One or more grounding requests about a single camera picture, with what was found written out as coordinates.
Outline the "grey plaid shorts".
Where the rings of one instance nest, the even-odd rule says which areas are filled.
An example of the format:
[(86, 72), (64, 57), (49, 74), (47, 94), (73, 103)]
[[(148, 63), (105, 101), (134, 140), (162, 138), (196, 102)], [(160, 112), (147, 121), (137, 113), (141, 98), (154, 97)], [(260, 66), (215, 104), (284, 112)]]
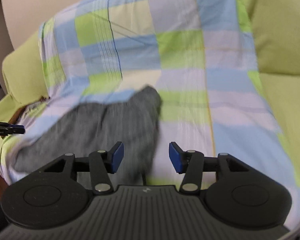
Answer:
[(126, 102), (80, 104), (34, 143), (21, 148), (12, 166), (17, 172), (31, 173), (63, 154), (86, 157), (121, 141), (124, 158), (110, 176), (111, 182), (114, 186), (140, 185), (153, 164), (160, 108), (160, 95), (149, 86)]

